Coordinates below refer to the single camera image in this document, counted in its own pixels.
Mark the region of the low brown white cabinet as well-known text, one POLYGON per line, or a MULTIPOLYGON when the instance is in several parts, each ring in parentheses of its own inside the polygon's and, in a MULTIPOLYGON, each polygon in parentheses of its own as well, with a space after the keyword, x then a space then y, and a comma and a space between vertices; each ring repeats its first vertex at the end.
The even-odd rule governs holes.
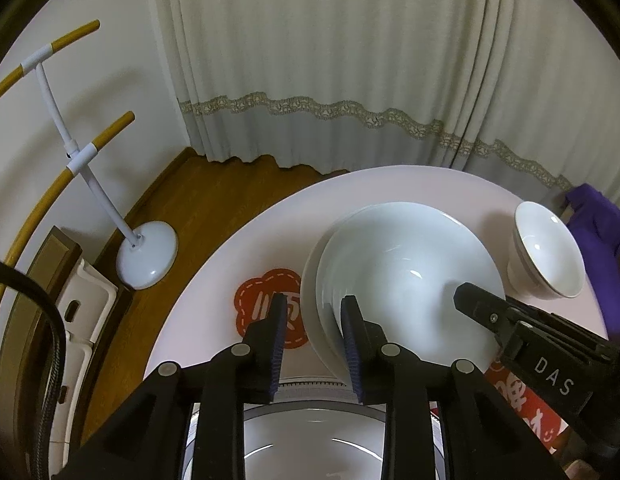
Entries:
MULTIPOLYGON (((56 302, 69 335, 65 375, 53 422, 50 471, 78 450, 96 376, 132 291, 106 278, 81 246, 53 226, 27 275, 56 302)), ((41 310, 18 294, 0 348, 0 447, 17 477, 29 477, 44 380, 52 361, 52 330, 41 310)))

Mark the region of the beige pleated curtain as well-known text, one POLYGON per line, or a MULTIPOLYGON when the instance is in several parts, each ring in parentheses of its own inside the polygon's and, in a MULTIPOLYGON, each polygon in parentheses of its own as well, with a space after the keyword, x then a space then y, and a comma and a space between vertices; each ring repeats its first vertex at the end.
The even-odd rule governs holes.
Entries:
POLYGON ((191 146, 620 207, 620 58, 575 0, 154 0, 191 146))

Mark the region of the white stand with yellow hoops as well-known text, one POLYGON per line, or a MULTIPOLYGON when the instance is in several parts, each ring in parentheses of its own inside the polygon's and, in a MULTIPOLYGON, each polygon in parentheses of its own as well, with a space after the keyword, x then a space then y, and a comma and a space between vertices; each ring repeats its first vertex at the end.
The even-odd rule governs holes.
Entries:
POLYGON ((172 268, 178 253, 176 231, 163 221, 145 222, 135 229, 130 228, 128 222, 124 220, 105 193, 100 182, 97 181, 90 167, 90 162, 101 153, 101 150, 135 121, 135 116, 131 112, 124 113, 93 141, 80 146, 71 136, 60 114, 60 108, 53 96, 44 68, 44 62, 52 58, 54 54, 89 34, 93 34, 100 26, 101 22, 94 20, 45 44, 25 58, 19 66, 0 81, 1 99, 22 78, 31 72, 36 74, 42 99, 64 142, 64 150, 68 157, 66 167, 46 190, 18 231, 4 258, 4 264, 11 269, 16 266, 30 238, 60 194, 75 177, 82 177, 97 203, 101 205, 110 220, 115 223, 117 230, 124 236, 116 259, 116 271, 120 280, 136 290, 142 290, 157 284, 172 268))

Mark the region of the purple blanket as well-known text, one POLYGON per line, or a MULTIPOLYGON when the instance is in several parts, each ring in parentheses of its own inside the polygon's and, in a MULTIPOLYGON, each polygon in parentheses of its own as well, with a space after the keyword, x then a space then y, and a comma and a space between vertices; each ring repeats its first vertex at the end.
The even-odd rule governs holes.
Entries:
POLYGON ((608 339, 620 342, 620 209, 590 184, 566 194, 568 229, 581 250, 608 339))

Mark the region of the white porcelain bowl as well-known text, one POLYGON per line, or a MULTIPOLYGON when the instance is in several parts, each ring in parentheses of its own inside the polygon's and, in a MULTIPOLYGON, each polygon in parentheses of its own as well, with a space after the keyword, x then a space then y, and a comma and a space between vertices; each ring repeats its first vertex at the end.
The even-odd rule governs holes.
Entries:
POLYGON ((422 360, 467 359, 488 370, 498 344, 455 310, 453 295, 463 283, 504 295, 493 258, 470 229, 423 204, 377 204, 360 209, 327 242, 316 300, 328 343, 345 360, 340 304, 352 295, 366 320, 422 360))
POLYGON ((319 263, 327 242, 347 219, 358 212, 360 210, 348 212, 331 224, 321 235, 304 264, 300 281, 300 313, 309 344, 325 368, 336 380, 348 387, 351 386, 351 382, 346 360, 342 353, 331 348, 321 324, 319 304, 316 300, 316 274, 318 274, 319 263))
POLYGON ((534 202, 520 203, 514 211, 506 272, 519 295, 543 300, 575 298, 586 282, 572 233, 556 214, 534 202))

